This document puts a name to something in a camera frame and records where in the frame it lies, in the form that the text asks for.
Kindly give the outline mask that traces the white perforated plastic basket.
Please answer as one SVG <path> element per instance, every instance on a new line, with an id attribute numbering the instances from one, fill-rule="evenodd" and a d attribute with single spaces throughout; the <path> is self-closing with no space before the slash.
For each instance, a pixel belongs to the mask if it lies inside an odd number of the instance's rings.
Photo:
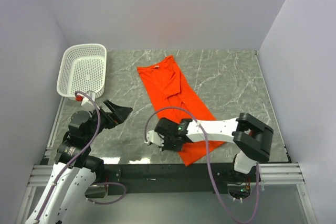
<path id="1" fill-rule="evenodd" d="M 75 92 L 93 91 L 99 98 L 104 93 L 107 49 L 101 44 L 79 44 L 63 54 L 56 89 L 60 96 L 75 99 Z"/>

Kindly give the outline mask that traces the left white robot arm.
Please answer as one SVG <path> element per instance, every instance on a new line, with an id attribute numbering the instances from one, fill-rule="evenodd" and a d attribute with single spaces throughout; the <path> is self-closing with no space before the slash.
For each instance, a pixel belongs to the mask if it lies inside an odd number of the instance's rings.
<path id="1" fill-rule="evenodd" d="M 75 112 L 57 149 L 44 192 L 26 223 L 69 223 L 71 209 L 93 184 L 106 182 L 104 161 L 91 156 L 90 145 L 100 132 L 122 124 L 132 108 L 104 101 L 108 111 L 97 105 Z"/>

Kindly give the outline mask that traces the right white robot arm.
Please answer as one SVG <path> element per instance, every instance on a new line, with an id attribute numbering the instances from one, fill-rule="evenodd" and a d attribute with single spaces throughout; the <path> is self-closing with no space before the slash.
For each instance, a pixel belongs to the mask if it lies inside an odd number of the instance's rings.
<path id="1" fill-rule="evenodd" d="M 239 148 L 235 155 L 230 175 L 241 182 L 257 163 L 267 163 L 274 130 L 249 113 L 229 120 L 204 121 L 182 119 L 175 123 L 167 118 L 159 119 L 154 130 L 145 135 L 148 145 L 155 144 L 162 151 L 181 151 L 187 144 L 229 142 Z"/>

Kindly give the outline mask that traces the orange t shirt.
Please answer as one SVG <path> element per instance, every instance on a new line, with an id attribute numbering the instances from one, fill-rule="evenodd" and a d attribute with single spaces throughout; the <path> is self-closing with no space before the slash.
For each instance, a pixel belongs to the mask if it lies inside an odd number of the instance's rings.
<path id="1" fill-rule="evenodd" d="M 190 87 L 173 55 L 154 65 L 137 67 L 137 72 L 156 111 L 175 106 L 191 112 L 198 120 L 217 120 Z M 189 114 L 177 109 L 167 109 L 157 115 L 175 123 L 191 119 Z M 185 166 L 189 166 L 206 155 L 205 141 L 187 143 L 178 154 Z"/>

